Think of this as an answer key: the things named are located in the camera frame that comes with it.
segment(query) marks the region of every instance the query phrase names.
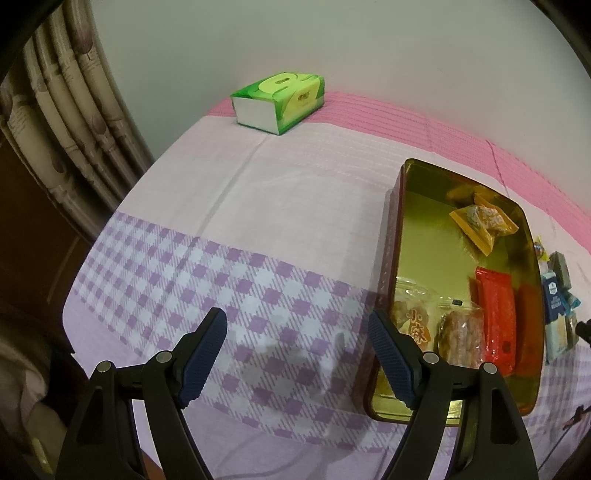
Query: bedsheet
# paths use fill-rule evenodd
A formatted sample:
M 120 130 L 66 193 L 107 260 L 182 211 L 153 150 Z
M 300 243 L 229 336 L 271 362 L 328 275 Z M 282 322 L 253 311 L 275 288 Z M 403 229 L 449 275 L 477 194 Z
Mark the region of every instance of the bedsheet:
M 419 158 L 480 181 L 524 209 L 532 234 L 569 263 L 591 317 L 591 219 L 493 143 L 344 93 L 277 137 L 239 126 L 228 100 L 185 132 L 120 205 L 93 246 L 63 320 L 87 374 L 144 362 L 223 308 L 228 337 L 184 415 L 216 479 L 378 479 L 404 431 L 352 400 L 381 267 L 388 192 Z M 591 403 L 591 349 L 544 365 L 524 421 L 538 465 L 578 405 Z M 142 448 L 156 461 L 141 402 Z M 589 420 L 540 471 L 551 478 Z M 446 429 L 433 479 L 456 429 Z

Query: small box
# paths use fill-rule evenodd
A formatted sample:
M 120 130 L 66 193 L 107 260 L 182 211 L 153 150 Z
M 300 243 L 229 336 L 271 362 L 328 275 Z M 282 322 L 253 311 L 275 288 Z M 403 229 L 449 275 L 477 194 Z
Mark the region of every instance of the small box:
M 550 364 L 569 347 L 569 339 L 564 315 L 545 326 L 546 361 Z
M 542 290 L 544 292 L 545 324 L 555 322 L 559 315 L 564 315 L 564 305 L 558 292 L 556 273 L 548 272 L 542 275 Z
M 230 95 L 241 125 L 281 135 L 324 105 L 324 78 L 284 72 Z
M 570 290 L 572 285 L 570 283 L 569 268 L 566 264 L 564 255 L 560 252 L 554 252 L 552 255 L 550 255 L 550 262 L 548 262 L 548 266 L 550 267 L 550 270 L 556 273 L 560 290 Z

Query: tissue box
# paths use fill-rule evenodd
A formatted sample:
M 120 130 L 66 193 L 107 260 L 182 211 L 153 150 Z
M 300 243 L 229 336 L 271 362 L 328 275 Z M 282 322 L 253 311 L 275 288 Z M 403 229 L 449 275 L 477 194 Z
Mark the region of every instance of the tissue box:
M 284 72 L 233 93 L 241 125 L 281 135 L 324 105 L 324 78 Z

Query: yellow snack packet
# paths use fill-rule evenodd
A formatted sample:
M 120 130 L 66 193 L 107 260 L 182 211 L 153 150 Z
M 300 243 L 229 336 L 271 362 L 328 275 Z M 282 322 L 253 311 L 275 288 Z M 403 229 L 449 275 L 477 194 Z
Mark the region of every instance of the yellow snack packet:
M 449 215 L 486 256 L 492 252 L 496 237 L 512 235 L 519 230 L 503 210 L 477 193 L 474 205 L 454 210 Z

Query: curtain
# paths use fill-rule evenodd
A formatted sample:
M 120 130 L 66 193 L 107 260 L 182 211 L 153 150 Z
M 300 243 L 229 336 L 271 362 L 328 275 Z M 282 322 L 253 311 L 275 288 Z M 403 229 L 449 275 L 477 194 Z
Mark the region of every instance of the curtain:
M 27 42 L 0 85 L 0 129 L 89 239 L 152 164 L 109 84 L 84 0 L 66 0 Z

